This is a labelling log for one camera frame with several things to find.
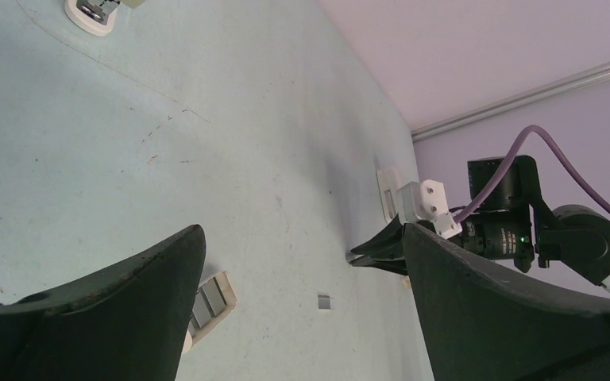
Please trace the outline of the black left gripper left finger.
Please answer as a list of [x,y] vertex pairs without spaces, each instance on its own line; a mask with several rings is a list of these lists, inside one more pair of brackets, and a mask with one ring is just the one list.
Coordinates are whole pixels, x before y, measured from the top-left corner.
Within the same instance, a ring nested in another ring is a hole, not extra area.
[[0,380],[174,380],[206,257],[200,225],[0,304]]

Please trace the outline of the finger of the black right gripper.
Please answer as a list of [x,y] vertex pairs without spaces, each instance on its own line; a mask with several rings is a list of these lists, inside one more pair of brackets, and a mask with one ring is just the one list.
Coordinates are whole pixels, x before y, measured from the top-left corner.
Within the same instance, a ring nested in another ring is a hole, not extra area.
[[395,257],[402,250],[403,223],[400,217],[394,217],[388,225],[376,236],[359,246],[352,248],[351,252],[358,256],[385,256]]
[[349,253],[349,265],[352,267],[370,267],[397,275],[408,275],[404,259],[378,259],[369,255]]

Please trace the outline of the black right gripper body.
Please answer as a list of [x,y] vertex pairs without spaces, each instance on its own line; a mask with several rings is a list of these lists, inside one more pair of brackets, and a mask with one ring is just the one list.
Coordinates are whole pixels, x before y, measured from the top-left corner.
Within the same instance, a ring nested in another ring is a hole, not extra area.
[[527,273],[535,259],[532,237],[554,226],[555,216],[542,199],[537,163],[521,155],[450,242],[488,260],[512,260]]

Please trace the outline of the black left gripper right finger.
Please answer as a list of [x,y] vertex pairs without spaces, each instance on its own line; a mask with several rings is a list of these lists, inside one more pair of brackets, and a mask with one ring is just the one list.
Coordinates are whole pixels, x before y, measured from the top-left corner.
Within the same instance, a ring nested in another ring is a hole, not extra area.
[[610,380],[610,299],[533,279],[403,229],[403,252],[437,380]]

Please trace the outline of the white stapler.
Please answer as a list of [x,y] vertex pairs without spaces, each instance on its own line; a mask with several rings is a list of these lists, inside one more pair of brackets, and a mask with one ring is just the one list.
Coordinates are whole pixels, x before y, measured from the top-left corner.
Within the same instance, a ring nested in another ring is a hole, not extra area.
[[400,222],[404,222],[403,201],[400,194],[403,183],[398,169],[396,167],[381,169],[376,172],[376,180],[385,221],[389,223],[398,218]]

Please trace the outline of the staple box tray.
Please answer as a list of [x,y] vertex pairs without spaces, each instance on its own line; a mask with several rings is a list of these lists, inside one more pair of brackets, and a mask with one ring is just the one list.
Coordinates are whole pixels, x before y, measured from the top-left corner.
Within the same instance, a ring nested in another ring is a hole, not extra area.
[[221,271],[201,282],[187,323],[182,354],[216,328],[237,306],[237,295],[228,273]]

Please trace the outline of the beige stapler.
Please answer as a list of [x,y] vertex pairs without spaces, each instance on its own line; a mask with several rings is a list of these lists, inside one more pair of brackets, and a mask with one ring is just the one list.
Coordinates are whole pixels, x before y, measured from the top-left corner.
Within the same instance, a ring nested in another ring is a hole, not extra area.
[[69,20],[85,32],[107,36],[113,29],[119,6],[135,9],[145,0],[66,0],[64,11]]

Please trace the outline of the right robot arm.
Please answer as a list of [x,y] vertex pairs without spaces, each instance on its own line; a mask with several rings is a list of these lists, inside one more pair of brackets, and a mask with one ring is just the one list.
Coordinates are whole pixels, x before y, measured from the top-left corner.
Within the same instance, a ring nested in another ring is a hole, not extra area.
[[560,261],[610,293],[610,221],[588,207],[551,210],[535,160],[517,156],[450,242],[486,260],[510,260],[523,273]]

